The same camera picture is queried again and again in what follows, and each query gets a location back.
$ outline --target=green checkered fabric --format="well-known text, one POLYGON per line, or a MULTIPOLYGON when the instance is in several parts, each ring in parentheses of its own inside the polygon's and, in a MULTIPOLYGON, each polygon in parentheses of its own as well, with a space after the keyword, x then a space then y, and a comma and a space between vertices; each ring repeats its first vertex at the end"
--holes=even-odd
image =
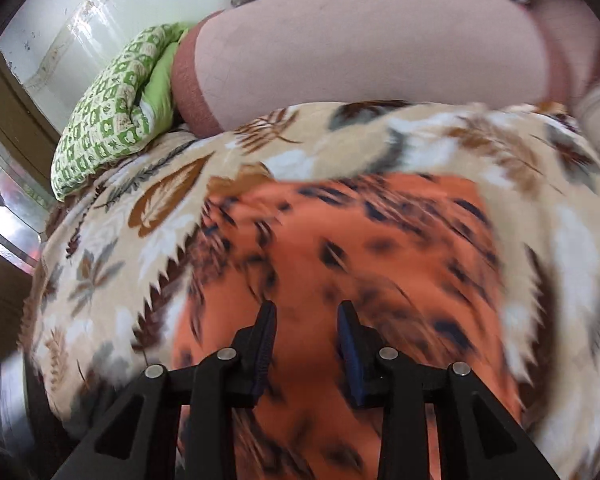
POLYGON ((138 104, 136 96, 165 49, 184 30, 177 23, 142 31, 91 84, 56 147, 51 184, 58 200, 101 165, 138 152, 163 133, 155 131, 154 124, 160 121, 155 120, 151 107, 141 100, 138 104))

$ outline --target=pink pillow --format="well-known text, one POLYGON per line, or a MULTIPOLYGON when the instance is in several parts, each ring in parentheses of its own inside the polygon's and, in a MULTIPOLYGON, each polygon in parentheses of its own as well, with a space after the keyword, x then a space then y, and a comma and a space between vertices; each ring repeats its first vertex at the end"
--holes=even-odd
POLYGON ((557 52, 510 0, 257 0, 189 33, 172 87, 206 137, 304 102, 563 100, 557 52))

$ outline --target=green checkered pillow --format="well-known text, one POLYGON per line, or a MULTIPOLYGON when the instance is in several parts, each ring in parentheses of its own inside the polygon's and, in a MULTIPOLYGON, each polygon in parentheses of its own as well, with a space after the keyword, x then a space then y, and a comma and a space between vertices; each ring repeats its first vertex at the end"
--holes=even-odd
POLYGON ((91 84, 56 147, 51 185, 58 200, 101 165, 140 151, 171 126, 171 64, 187 28, 176 23, 142 31, 91 84))

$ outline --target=orange-brown leaf print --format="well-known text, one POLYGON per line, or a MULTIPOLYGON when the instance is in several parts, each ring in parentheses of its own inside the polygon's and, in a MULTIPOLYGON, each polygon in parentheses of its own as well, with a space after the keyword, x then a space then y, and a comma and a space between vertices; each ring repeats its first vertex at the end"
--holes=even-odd
POLYGON ((518 134, 491 123, 488 118, 474 116, 464 121, 464 128, 452 128, 446 136, 457 139, 466 150, 493 157, 494 164, 505 171, 523 196, 537 199, 544 174, 539 169, 536 152, 518 134))
POLYGON ((298 118, 298 110, 291 113, 289 108, 274 110, 269 115, 258 117, 250 123, 240 126, 235 134, 242 136, 238 145, 242 147, 245 154, 257 152, 273 140, 279 139, 291 144, 300 144, 298 140, 283 137, 284 131, 298 118))
POLYGON ((62 382, 66 372, 67 352, 64 343, 64 332, 60 328, 51 331, 50 338, 45 346, 51 354, 51 378, 49 385, 52 393, 55 393, 62 382))
POLYGON ((263 163, 243 164, 235 178, 212 176, 206 185, 206 192, 214 196, 240 196, 260 184, 275 179, 263 163))
POLYGON ((153 184, 132 209, 129 227, 139 227, 140 238, 156 230, 196 183, 212 155, 199 158, 153 184))

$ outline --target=folded orange garment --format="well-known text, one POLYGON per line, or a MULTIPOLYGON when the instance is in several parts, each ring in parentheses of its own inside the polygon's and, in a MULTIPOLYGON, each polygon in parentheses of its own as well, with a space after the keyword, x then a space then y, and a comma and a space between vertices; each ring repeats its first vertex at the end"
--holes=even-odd
MULTIPOLYGON (((240 480, 376 478, 382 411, 352 411, 339 389, 342 300, 418 362, 468 362, 519 415, 500 339, 498 259, 473 182, 391 174, 240 192, 211 194, 203 207, 173 362, 199 363, 252 324, 263 300, 276 303, 267 391, 253 413, 234 416, 240 480)), ((427 418, 440 478, 432 410, 427 418)))

